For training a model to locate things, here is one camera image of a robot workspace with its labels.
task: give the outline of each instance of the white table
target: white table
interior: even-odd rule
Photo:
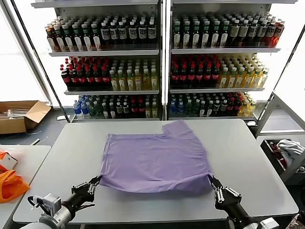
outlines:
[[[112,134],[162,133],[172,121],[101,122],[67,124],[42,164],[32,189],[26,193],[13,220],[33,222],[41,210],[29,211],[27,197],[50,192],[63,200],[72,185],[99,173],[106,136]],[[242,120],[186,121],[208,151],[215,176],[223,185],[243,195],[242,206],[252,216],[287,215],[298,212],[280,177]],[[179,222],[225,219],[214,207],[214,192],[190,194],[132,194],[98,186],[95,206],[77,212],[72,223],[111,224]]]
[[[23,180],[30,185],[51,147],[0,145],[0,149],[7,150],[18,160],[14,170],[16,170],[17,175],[22,176]],[[22,196],[23,195],[7,203],[0,204],[0,228],[8,227],[11,217],[20,203]]]

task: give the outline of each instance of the orange plastic bag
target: orange plastic bag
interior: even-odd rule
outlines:
[[[30,189],[30,186],[16,175],[15,170],[0,174],[0,203],[15,199]]]

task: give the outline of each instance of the cardboard box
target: cardboard box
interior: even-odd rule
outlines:
[[[33,129],[51,110],[40,101],[0,102],[0,113],[17,108],[30,108],[30,110],[24,118],[0,119],[0,134],[22,133]]]

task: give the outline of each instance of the purple t-shirt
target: purple t-shirt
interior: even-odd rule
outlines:
[[[163,134],[109,134],[102,159],[101,185],[135,193],[210,189],[206,150],[180,120]]]

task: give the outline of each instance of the juice bottle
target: juice bottle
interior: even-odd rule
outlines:
[[[256,88],[258,86],[258,82],[260,80],[259,73],[261,72],[261,67],[257,67],[253,76],[253,80],[250,83],[249,87]]]
[[[158,76],[155,68],[152,68],[152,75],[151,75],[151,80],[152,80],[152,90],[157,90],[158,89]]]
[[[144,88],[144,90],[151,90],[152,89],[151,78],[149,76],[149,72],[148,72],[147,68],[144,69],[143,88]]]
[[[233,87],[240,88],[243,79],[244,79],[244,67],[240,67],[238,71],[238,75],[236,76],[235,82],[233,84]]]
[[[217,86],[217,88],[224,88],[225,83],[228,80],[228,76],[229,76],[227,73],[228,73],[228,68],[224,67],[223,70],[222,70],[221,75],[218,78],[218,82],[217,82],[218,86]]]
[[[230,75],[228,76],[227,82],[225,84],[225,88],[233,88],[233,84],[235,82],[235,78],[236,78],[236,70],[237,68],[233,67],[231,69]]]
[[[247,75],[244,76],[244,80],[242,81],[242,85],[241,87],[242,88],[248,88],[250,87],[250,83],[252,82],[253,80],[253,76],[252,76],[252,72],[254,71],[254,67],[250,67],[248,69],[248,72],[247,72]]]

